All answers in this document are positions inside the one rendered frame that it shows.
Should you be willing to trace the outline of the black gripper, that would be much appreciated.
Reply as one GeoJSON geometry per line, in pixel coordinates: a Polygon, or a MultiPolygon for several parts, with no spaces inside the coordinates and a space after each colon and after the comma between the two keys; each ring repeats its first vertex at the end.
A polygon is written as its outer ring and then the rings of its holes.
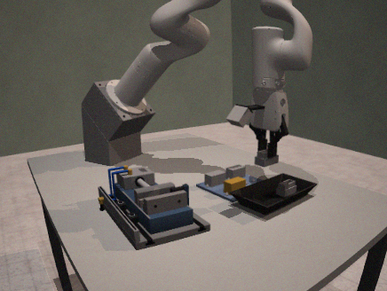
{"type": "Polygon", "coordinates": [[[265,106],[265,109],[252,110],[253,114],[250,117],[249,127],[254,131],[258,140],[257,151],[267,149],[267,157],[275,157],[277,155],[277,143],[282,137],[288,135],[288,101],[286,92],[283,92],[283,90],[260,90],[255,88],[252,93],[251,105],[265,106]],[[266,130],[270,131],[268,147],[266,130]]]}

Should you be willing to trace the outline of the yellow-orange block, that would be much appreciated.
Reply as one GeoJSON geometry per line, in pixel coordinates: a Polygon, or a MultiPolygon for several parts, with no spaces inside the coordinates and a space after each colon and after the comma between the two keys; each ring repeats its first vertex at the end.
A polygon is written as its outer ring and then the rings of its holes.
{"type": "MultiPolygon", "coordinates": [[[[246,179],[241,177],[235,177],[224,181],[224,193],[230,194],[230,192],[241,189],[246,186],[246,179]]],[[[231,194],[230,194],[231,195],[231,194]]]]}

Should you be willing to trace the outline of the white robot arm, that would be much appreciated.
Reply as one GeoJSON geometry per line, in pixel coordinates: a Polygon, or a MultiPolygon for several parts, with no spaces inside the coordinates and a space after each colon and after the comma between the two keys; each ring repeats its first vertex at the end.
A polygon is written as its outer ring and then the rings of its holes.
{"type": "MultiPolygon", "coordinates": [[[[160,7],[150,20],[150,28],[167,42],[146,45],[121,81],[112,80],[107,84],[109,100],[127,114],[144,113],[144,97],[165,70],[173,62],[198,53],[209,42],[208,27],[188,14],[210,8],[220,1],[172,0],[160,7]]],[[[294,29],[292,40],[286,41],[281,28],[252,28],[253,86],[260,90],[280,90],[286,85],[285,70],[303,71],[310,66],[312,30],[301,12],[292,5],[292,0],[260,0],[260,8],[263,14],[284,20],[294,29]]],[[[258,109],[265,109],[265,106],[235,104],[226,120],[244,128],[252,110],[258,109]]]]}

